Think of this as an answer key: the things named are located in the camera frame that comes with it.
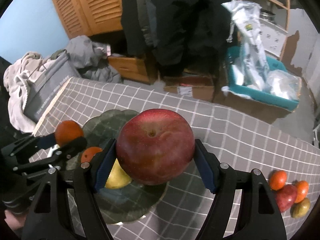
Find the person's left hand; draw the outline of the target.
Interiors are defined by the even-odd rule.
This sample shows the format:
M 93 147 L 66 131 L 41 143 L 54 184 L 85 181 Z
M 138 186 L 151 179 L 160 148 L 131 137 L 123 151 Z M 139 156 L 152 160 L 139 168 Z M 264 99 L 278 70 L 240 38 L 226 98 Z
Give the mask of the person's left hand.
M 22 229 L 24 227 L 27 215 L 27 212 L 16 215 L 9 210 L 5 210 L 5 222 L 18 237 L 21 237 L 22 235 Z

